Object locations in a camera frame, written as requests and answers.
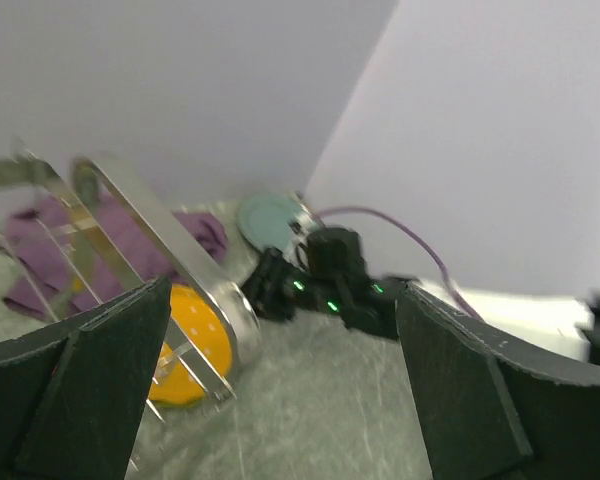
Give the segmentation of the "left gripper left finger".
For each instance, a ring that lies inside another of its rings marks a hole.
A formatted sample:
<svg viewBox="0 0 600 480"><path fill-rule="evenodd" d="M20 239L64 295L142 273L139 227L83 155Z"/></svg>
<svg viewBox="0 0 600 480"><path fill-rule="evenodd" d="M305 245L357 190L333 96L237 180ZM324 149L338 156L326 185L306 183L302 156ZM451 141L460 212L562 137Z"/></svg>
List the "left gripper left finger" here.
<svg viewBox="0 0 600 480"><path fill-rule="evenodd" d="M122 479L170 318L171 282L0 342L0 479Z"/></svg>

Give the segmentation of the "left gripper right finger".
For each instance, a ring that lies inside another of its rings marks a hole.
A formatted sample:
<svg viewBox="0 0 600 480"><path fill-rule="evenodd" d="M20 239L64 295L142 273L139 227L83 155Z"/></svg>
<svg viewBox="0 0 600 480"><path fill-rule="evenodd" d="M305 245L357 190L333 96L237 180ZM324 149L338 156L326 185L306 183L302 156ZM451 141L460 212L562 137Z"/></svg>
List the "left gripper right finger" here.
<svg viewBox="0 0 600 480"><path fill-rule="evenodd" d="M600 479L600 366L419 301L400 332L435 479Z"/></svg>

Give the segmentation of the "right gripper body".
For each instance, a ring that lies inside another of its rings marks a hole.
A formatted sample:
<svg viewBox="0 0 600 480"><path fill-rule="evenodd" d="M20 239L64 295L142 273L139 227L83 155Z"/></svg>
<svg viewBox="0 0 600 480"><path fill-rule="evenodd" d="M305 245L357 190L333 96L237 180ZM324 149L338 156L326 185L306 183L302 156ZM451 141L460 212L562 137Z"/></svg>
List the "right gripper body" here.
<svg viewBox="0 0 600 480"><path fill-rule="evenodd" d="M297 310L323 310L317 285L275 247L267 247L261 253L240 289L261 319L284 323L292 320Z"/></svg>

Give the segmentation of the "dark green round plate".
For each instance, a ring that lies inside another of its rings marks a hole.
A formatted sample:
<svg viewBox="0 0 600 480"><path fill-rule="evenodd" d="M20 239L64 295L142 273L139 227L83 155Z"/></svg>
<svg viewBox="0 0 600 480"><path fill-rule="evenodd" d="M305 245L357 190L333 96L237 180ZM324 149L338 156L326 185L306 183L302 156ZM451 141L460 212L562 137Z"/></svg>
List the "dark green round plate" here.
<svg viewBox="0 0 600 480"><path fill-rule="evenodd" d="M296 198L261 193L239 203L236 222L244 239L259 252L268 247L285 250L292 239L289 224L303 211Z"/></svg>

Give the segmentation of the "purple-rimmed beige plate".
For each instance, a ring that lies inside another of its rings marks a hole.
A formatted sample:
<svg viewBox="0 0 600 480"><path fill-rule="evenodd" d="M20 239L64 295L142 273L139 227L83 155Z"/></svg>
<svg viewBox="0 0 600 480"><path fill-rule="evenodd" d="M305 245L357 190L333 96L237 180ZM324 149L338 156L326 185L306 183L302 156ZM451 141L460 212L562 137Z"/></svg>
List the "purple-rimmed beige plate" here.
<svg viewBox="0 0 600 480"><path fill-rule="evenodd" d="M289 228L296 240L303 240L311 232L322 229L325 224L302 199L298 198L296 204L298 206L298 211L289 222Z"/></svg>

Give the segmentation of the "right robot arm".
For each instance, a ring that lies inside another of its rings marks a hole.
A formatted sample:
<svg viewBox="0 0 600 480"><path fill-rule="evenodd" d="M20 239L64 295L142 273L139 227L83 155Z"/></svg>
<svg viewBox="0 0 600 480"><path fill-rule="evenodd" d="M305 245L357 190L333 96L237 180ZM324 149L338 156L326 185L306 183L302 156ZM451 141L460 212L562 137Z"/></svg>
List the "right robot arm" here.
<svg viewBox="0 0 600 480"><path fill-rule="evenodd" d="M242 234L260 253L243 290L264 318L323 312L349 329L395 340L419 301L429 316L482 322L543 351L600 366L600 295L582 300L462 290L447 274L439 283L374 277L360 235L343 227L291 223L278 233L260 228Z"/></svg>

